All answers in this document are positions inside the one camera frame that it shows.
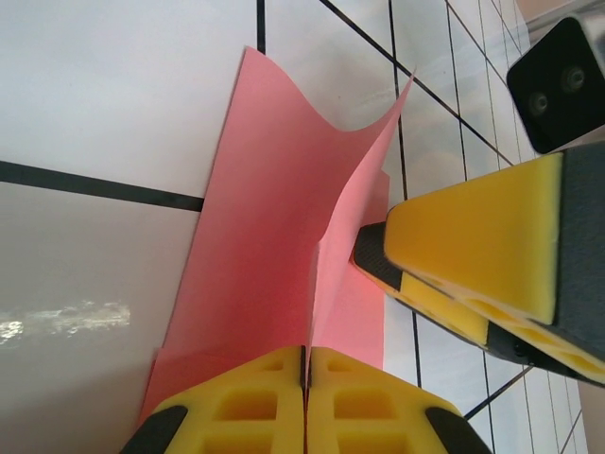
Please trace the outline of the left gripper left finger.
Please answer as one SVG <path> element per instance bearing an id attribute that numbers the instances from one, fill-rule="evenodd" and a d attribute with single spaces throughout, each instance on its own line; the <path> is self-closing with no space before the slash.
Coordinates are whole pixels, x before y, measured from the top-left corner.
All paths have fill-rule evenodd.
<path id="1" fill-rule="evenodd" d="M 303 349 L 277 349 L 161 402 L 123 453 L 301 453 Z"/>

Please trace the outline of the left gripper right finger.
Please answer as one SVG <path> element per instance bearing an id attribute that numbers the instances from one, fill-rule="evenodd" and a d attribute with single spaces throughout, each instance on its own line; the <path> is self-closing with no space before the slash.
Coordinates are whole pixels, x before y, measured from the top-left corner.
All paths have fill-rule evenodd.
<path id="1" fill-rule="evenodd" d="M 450 402 L 327 347 L 311 351 L 309 453 L 489 453 Z"/>

